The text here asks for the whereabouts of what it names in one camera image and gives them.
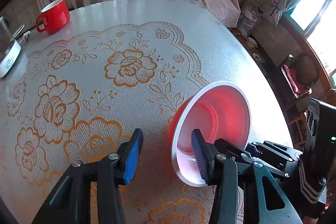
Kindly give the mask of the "red plastic bowl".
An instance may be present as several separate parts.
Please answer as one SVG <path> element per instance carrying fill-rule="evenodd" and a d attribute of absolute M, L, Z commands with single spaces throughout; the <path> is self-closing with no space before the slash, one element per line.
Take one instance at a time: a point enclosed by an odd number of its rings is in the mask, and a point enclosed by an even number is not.
<path fill-rule="evenodd" d="M 244 149 L 251 130 L 251 114 L 243 91 L 228 81 L 203 87 L 187 99 L 173 116 L 169 145 L 173 169 L 180 180 L 192 187 L 205 187 L 193 152 L 191 134 L 199 129 L 207 143 L 224 139 Z"/>

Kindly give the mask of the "wooden chair red cushion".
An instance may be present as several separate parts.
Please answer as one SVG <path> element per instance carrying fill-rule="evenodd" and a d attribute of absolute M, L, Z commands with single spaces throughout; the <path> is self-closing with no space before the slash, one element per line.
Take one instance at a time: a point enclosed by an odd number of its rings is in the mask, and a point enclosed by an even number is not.
<path fill-rule="evenodd" d="M 316 63 L 306 54 L 288 55 L 269 75 L 274 93 L 282 110 L 289 110 L 299 100 L 312 93 L 312 86 L 319 79 Z"/>

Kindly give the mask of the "lace pattern table cover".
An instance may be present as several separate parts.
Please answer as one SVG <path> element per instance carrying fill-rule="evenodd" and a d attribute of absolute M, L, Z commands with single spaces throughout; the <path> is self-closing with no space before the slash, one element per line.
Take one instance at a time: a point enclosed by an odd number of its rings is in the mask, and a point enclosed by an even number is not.
<path fill-rule="evenodd" d="M 56 34 L 33 31 L 1 79 L 2 200 L 31 223 L 74 160 L 98 161 L 140 128 L 135 177 L 120 187 L 127 223 L 207 223 L 215 188 L 177 178 L 168 136 L 178 108 L 221 80 L 248 100 L 250 141 L 292 145 L 259 67 L 198 2 L 103 2 L 73 10 Z"/>

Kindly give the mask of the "red ceramic mug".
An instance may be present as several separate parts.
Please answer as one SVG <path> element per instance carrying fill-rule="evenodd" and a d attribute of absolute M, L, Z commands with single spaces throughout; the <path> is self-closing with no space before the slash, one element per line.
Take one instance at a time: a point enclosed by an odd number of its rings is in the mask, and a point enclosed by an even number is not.
<path fill-rule="evenodd" d="M 56 0 L 42 9 L 36 20 L 37 32 L 54 34 L 70 22 L 70 12 L 64 0 Z"/>

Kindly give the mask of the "white glass electric kettle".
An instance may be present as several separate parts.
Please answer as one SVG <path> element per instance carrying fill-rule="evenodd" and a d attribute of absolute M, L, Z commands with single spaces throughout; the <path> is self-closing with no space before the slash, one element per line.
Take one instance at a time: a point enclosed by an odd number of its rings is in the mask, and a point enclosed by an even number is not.
<path fill-rule="evenodd" d="M 2 79 L 12 68 L 17 60 L 21 46 L 9 30 L 3 16 L 0 19 L 1 23 L 1 59 L 0 59 L 0 78 Z"/>

